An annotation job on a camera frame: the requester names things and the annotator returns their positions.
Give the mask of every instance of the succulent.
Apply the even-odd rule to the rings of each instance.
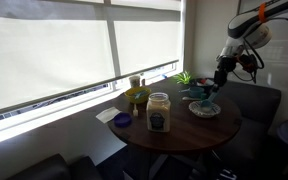
[[[189,84],[192,76],[188,71],[184,71],[182,73],[176,74],[173,76],[177,83]]]

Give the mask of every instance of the table top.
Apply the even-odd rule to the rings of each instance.
[[[113,121],[108,122],[111,131],[122,141],[143,148],[144,150],[161,154],[201,153],[214,149],[229,141],[240,127],[240,111],[228,98],[217,96],[214,103],[221,107],[221,113],[212,118],[200,118],[192,113],[188,106],[193,101],[183,101],[186,93],[179,90],[188,87],[176,84],[173,79],[149,85],[152,93],[164,92],[171,101],[170,132],[152,132],[147,129],[146,102],[137,105],[138,117],[132,115],[133,104],[124,94],[113,99],[113,105],[131,114],[132,124],[119,128]]]

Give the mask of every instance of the purple lid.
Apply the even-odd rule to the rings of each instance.
[[[119,113],[113,118],[114,124],[117,127],[127,127],[132,123],[132,118],[128,113]]]

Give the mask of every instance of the window blind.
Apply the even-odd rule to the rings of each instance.
[[[128,2],[0,0],[0,111],[179,59],[180,2]]]

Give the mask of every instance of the plate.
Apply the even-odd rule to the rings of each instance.
[[[188,106],[188,108],[198,117],[211,118],[221,112],[221,108],[214,103],[212,103],[212,110],[210,112],[204,112],[201,110],[201,103],[202,101],[194,101]]]

